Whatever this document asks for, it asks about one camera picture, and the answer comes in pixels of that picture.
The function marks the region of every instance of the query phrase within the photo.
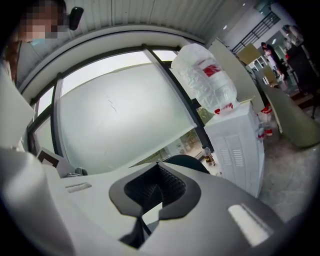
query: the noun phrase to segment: bottle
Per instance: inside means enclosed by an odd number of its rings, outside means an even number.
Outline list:
[[[207,146],[202,146],[202,155],[204,156],[205,162],[211,166],[215,166],[216,162],[214,160],[214,158],[211,155],[211,150],[210,148],[208,148]]]
[[[185,45],[171,68],[180,74],[200,105],[210,113],[227,115],[238,106],[233,81],[205,47],[197,43]]]

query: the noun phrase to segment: ceiling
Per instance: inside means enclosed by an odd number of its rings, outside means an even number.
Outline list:
[[[17,71],[17,86],[46,56],[65,43],[90,32],[124,25],[153,25],[188,33],[205,44],[227,33],[245,10],[258,0],[65,0],[67,12],[84,8],[75,31],[45,43],[23,43]]]

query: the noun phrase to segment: floor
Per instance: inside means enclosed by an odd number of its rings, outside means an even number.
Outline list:
[[[294,78],[294,75],[289,72],[289,77],[286,80],[280,80],[278,79],[278,84],[280,89],[287,95],[290,95],[294,92],[299,92],[298,85],[296,83],[296,80]]]
[[[312,107],[305,110],[308,116]],[[315,112],[320,122],[320,108]],[[259,199],[270,206],[283,221],[301,213],[310,199],[318,178],[320,145],[296,148],[285,137],[274,134],[265,140],[265,167]]]

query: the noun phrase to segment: white panel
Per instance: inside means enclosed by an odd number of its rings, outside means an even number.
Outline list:
[[[235,184],[240,188],[242,188],[243,190],[246,190],[247,172],[246,172],[246,167],[244,163],[245,160],[242,153],[243,149],[242,149],[239,135],[227,136],[225,137],[225,140],[231,152]]]
[[[221,163],[221,171],[223,177],[233,183],[236,183],[235,172],[225,138],[216,136],[212,138],[211,134],[208,133],[208,131],[207,134],[210,138],[213,147],[216,149],[218,160]]]
[[[264,226],[257,219],[254,219],[255,216],[249,214],[241,205],[230,206],[228,212],[252,247],[261,244],[269,238],[269,234],[264,229]]]
[[[47,120],[45,120],[34,132],[34,137],[39,145],[39,148],[45,148],[51,151],[52,153],[55,152],[54,145],[52,143],[50,117]]]
[[[89,174],[130,167],[194,127],[153,64],[97,77],[59,107],[68,160]]]

